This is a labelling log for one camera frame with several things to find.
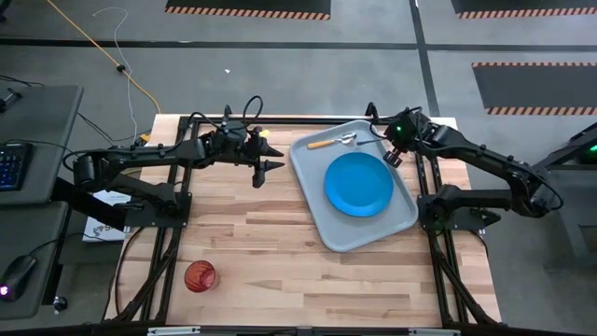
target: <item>hazard stripe tape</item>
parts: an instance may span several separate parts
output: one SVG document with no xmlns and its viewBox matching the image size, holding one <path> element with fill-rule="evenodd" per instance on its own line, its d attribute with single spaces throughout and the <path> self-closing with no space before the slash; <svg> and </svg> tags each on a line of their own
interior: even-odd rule
<svg viewBox="0 0 597 336">
<path fill-rule="evenodd" d="M 459 19 L 529 18 L 560 15 L 597 14 L 597 7 L 467 11 L 458 13 Z"/>
<path fill-rule="evenodd" d="M 597 66 L 596 62 L 474 62 L 478 66 Z"/>
<path fill-rule="evenodd" d="M 597 107 L 490 107 L 492 116 L 595 116 Z"/>
<path fill-rule="evenodd" d="M 328 21 L 329 14 L 260 9 L 166 7 L 166 13 Z"/>
</svg>

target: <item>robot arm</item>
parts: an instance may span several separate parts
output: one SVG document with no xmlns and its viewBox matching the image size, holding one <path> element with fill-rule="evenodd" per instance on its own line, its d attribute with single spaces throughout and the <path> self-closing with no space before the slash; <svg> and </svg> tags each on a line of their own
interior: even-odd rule
<svg viewBox="0 0 597 336">
<path fill-rule="evenodd" d="M 395 147 L 384 159 L 397 167 L 401 153 L 416 152 L 431 159 L 458 159 L 504 179 L 509 190 L 460 190 L 445 185 L 431 202 L 436 217 L 449 217 L 460 207 L 512 209 L 524 217 L 542 217 L 550 210 L 554 192 L 539 172 L 514 157 L 505 157 L 466 140 L 458 131 L 438 125 L 416 109 L 406 109 L 390 120 L 384 133 Z"/>
<path fill-rule="evenodd" d="M 259 188 L 265 182 L 266 172 L 284 165 L 262 161 L 261 156 L 282 157 L 284 154 L 268 145 L 267 139 L 260 135 L 261 128 L 249 131 L 240 121 L 228 121 L 227 115 L 215 131 L 180 141 L 171 147 L 160 144 L 156 147 L 112 147 L 87 151 L 74 161 L 75 186 L 84 192 L 106 189 L 131 195 L 152 205 L 158 216 L 178 212 L 185 195 L 174 192 L 173 184 L 152 185 L 120 172 L 133 167 L 173 164 L 203 169 L 215 162 L 225 162 L 253 167 L 253 187 Z M 139 206 L 138 203 L 130 203 L 126 208 Z"/>
</svg>

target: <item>wooden table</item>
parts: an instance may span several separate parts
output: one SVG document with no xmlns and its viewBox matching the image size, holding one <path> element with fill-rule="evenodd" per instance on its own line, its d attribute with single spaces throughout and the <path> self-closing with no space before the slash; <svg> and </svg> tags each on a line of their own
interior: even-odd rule
<svg viewBox="0 0 597 336">
<path fill-rule="evenodd" d="M 180 117 L 158 115 L 150 145 L 172 144 Z M 455 127 L 455 119 L 435 122 Z M 285 154 L 275 159 L 285 166 L 268 172 L 261 189 L 251 187 L 253 170 L 246 167 L 217 163 L 193 172 L 193 207 L 178 251 L 168 324 L 440 326 L 429 245 L 419 225 L 348 253 L 332 252 L 320 240 L 288 149 L 295 139 L 327 127 L 264 125 L 271 131 L 269 143 Z M 202 132 L 208 130 L 202 126 Z M 420 193 L 414 156 L 404 157 L 399 169 L 414 197 Z M 439 166 L 444 183 L 470 188 L 464 163 L 439 160 Z M 168 171 L 169 167 L 145 168 L 142 179 L 165 182 Z M 151 229 L 139 234 L 125 258 L 121 306 L 146 280 L 155 235 Z M 483 245 L 466 231 L 454 232 L 454 244 L 464 283 L 499 320 Z M 183 279 L 187 266 L 199 259 L 215 265 L 221 282 L 214 290 L 195 294 Z M 158 288 L 154 309 L 161 283 Z M 447 290 L 456 316 L 451 286 Z M 106 317 L 114 315 L 111 304 Z"/>
</svg>

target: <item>computer mouse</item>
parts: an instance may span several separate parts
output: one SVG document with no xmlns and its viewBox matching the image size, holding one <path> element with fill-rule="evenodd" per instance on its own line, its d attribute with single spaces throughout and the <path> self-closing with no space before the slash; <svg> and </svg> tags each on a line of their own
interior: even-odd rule
<svg viewBox="0 0 597 336">
<path fill-rule="evenodd" d="M 27 281 L 37 264 L 33 256 L 16 257 L 0 277 L 0 300 L 18 300 L 27 288 Z"/>
</svg>

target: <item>red cup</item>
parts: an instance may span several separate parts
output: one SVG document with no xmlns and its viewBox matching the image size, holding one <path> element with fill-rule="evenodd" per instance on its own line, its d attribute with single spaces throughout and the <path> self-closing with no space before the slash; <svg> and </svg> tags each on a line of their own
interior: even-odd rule
<svg viewBox="0 0 597 336">
<path fill-rule="evenodd" d="M 199 260 L 190 264 L 185 272 L 185 285 L 188 290 L 202 293 L 209 288 L 216 287 L 219 276 L 214 265 L 209 261 Z"/>
</svg>

